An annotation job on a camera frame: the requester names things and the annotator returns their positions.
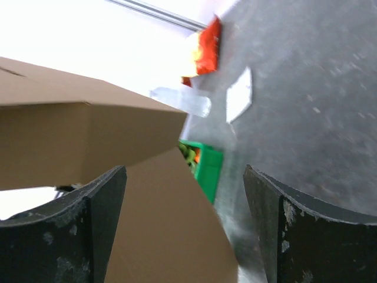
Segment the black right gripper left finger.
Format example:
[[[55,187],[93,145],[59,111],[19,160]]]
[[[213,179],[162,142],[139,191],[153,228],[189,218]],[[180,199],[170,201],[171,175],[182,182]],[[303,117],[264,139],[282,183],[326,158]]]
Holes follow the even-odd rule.
[[[1,282],[104,282],[127,172],[1,221]]]

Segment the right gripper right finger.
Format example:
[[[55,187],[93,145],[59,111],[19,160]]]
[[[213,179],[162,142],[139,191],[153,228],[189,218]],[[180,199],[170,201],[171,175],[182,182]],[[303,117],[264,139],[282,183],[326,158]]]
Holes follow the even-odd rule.
[[[246,166],[244,189],[268,282],[376,282],[376,216]]]

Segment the brown cardboard box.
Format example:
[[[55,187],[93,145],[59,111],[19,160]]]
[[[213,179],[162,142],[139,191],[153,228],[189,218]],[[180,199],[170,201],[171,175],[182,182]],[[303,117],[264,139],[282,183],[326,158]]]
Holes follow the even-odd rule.
[[[1,58],[1,189],[71,192],[123,166],[104,282],[236,282],[219,217],[178,149],[185,120],[114,84]]]

